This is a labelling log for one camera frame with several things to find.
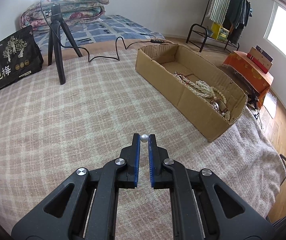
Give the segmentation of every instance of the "clothes rack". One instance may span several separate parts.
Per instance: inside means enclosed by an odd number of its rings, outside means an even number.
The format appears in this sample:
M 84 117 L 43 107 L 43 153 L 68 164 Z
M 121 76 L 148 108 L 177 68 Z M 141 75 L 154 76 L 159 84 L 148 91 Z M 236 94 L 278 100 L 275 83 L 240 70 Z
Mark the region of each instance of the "clothes rack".
M 209 0 L 208 3 L 207 3 L 207 6 L 206 6 L 206 9 L 205 9 L 205 12 L 204 12 L 204 15 L 203 15 L 203 19 L 202 19 L 201 24 L 195 23 L 195 24 L 193 24 L 193 25 L 191 26 L 190 32 L 188 33 L 188 36 L 187 36 L 187 39 L 186 39 L 186 43 L 189 43 L 189 42 L 190 42 L 190 43 L 192 43 L 193 45 L 195 45 L 196 47 L 198 47 L 198 48 L 200 49 L 199 52 L 202 52 L 203 49 L 208 49 L 208 50 L 213 50 L 213 51 L 222 51 L 222 50 L 218 50 L 218 49 L 204 48 L 205 45 L 212 46 L 212 47 L 216 47 L 216 48 L 222 48 L 222 49 L 224 49 L 224 51 L 227 50 L 229 53 L 230 53 L 231 51 L 230 51 L 229 49 L 227 49 L 227 46 L 231 46 L 231 47 L 233 47 L 233 48 L 236 48 L 236 50 L 239 50 L 239 48 L 240 48 L 240 44 L 239 44 L 239 43 L 237 43 L 237 46 L 236 46 L 236 45 L 234 45 L 233 43 L 231 43 L 229 40 L 226 40 L 226 41 L 218 41 L 218 40 L 216 40 L 216 39 L 213 39 L 213 38 L 209 37 L 208 30 L 207 30 L 207 28 L 205 28 L 205 27 L 203 26 L 203 23 L 204 23 L 204 19 L 205 19 L 205 16 L 206 16 L 207 9 L 209 8 L 210 2 L 211 2 L 211 0 Z M 195 26 L 198 26 L 198 27 L 204 29 L 204 32 L 200 32 L 200 31 L 194 30 L 194 27 L 195 27 Z M 194 33 L 196 33 L 196 34 L 202 36 L 202 37 L 203 37 L 203 42 L 191 41 L 191 40 L 190 40 L 190 37 L 191 37 L 192 32 L 194 32 Z M 207 40 L 212 40 L 212 41 L 216 41 L 216 42 L 221 43 L 221 44 L 225 44 L 225 47 L 223 48 L 223 47 L 217 46 L 217 45 L 206 44 Z

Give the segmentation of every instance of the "pearl necklace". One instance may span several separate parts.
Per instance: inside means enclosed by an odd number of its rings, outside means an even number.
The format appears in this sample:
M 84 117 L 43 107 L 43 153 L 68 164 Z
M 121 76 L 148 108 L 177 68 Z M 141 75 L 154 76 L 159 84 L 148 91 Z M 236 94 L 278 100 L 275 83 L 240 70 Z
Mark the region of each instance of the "pearl necklace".
M 217 99 L 217 97 L 215 96 L 215 92 L 218 93 L 222 99 L 224 104 L 226 105 L 226 98 L 223 95 L 223 93 L 221 91 L 219 91 L 217 88 L 215 87 L 210 87 L 206 82 L 199 80 L 196 81 L 195 83 L 190 81 L 186 76 L 182 75 L 182 74 L 178 74 L 177 72 L 174 73 L 174 76 L 180 80 L 183 84 L 186 84 L 187 87 L 197 96 L 202 97 L 202 98 L 214 98 L 214 100 Z

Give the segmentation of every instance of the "table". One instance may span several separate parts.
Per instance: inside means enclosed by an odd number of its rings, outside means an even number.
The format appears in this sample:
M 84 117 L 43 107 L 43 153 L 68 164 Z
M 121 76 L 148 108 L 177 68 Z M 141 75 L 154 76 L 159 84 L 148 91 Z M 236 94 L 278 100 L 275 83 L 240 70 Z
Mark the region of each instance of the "table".
M 264 98 L 269 91 L 274 77 L 266 74 L 241 51 L 233 51 L 223 62 L 223 65 L 231 66 L 256 90 L 259 94 L 258 106 L 261 109 Z

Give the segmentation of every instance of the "floral comforter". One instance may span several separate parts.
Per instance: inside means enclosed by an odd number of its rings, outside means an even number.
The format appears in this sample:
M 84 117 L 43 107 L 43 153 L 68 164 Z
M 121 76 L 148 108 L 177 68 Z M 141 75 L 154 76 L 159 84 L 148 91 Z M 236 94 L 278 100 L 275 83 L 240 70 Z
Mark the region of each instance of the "floral comforter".
M 109 0 L 60 0 L 63 19 L 67 25 L 82 24 L 98 19 L 105 14 L 104 5 Z M 44 11 L 49 11 L 54 2 L 43 0 Z M 40 2 L 31 5 L 21 16 L 20 26 L 24 28 L 32 25 L 34 33 L 48 32 L 49 27 L 43 17 Z

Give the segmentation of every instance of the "black wires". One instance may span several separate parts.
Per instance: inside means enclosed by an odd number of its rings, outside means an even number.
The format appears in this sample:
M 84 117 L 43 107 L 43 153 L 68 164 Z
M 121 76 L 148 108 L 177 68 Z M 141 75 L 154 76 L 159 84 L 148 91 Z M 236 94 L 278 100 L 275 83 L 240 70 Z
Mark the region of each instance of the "black wires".
M 44 19 L 45 19 L 47 25 L 48 25 L 49 28 L 50 28 L 50 31 L 52 31 L 52 33 L 57 37 L 60 46 L 63 47 L 63 48 L 71 48 L 71 49 L 79 48 L 79 49 L 84 49 L 84 50 L 87 52 L 88 62 L 89 62 L 89 63 L 91 63 L 91 62 L 92 62 L 94 59 L 96 59 L 96 58 L 109 58 L 109 59 L 114 59 L 114 60 L 120 61 L 120 58 L 119 58 L 119 55 L 118 55 L 118 49 L 117 49 L 117 41 L 118 41 L 119 39 L 122 39 L 124 48 L 125 48 L 126 50 L 127 50 L 130 46 L 132 46 L 133 44 L 136 44 L 136 43 L 145 43 L 145 42 L 151 42 L 151 43 L 155 43 L 155 44 L 167 43 L 166 41 L 163 41 L 163 40 L 136 41 L 136 42 L 133 42 L 133 43 L 129 44 L 128 46 L 126 46 L 123 37 L 117 37 L 116 40 L 115 40 L 115 50 L 116 50 L 116 55 L 117 55 L 117 57 L 96 56 L 96 57 L 93 57 L 92 59 L 90 59 L 89 51 L 88 51 L 86 48 L 84 48 L 84 47 L 79 47 L 79 46 L 77 46 L 77 47 L 64 46 L 64 45 L 61 43 L 61 39 L 58 37 L 58 35 L 56 34 L 56 32 L 53 30 L 53 28 L 51 27 L 51 25 L 49 24 L 49 22 L 48 22 L 47 19 L 46 19 L 46 16 L 45 16 L 44 11 L 43 11 L 42 0 L 40 1 L 40 7 L 41 7 L 41 11 L 42 11 L 43 17 L 44 17 Z

